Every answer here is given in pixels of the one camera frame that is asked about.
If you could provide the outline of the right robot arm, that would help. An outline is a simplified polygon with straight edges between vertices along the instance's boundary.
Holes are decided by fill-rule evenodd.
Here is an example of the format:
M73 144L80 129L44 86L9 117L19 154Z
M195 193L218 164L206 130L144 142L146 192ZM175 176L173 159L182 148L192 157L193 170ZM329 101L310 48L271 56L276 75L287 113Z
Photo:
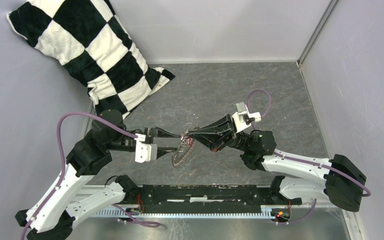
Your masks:
M371 192L365 186L366 176L350 159L341 154L316 158L278 150L272 131L245 132L260 120L244 112L227 114L212 124L188 130L185 136L212 152L226 147L241 151L240 158L250 170L279 173L268 191L275 204L311 198L329 200L349 212L360 210L362 199Z

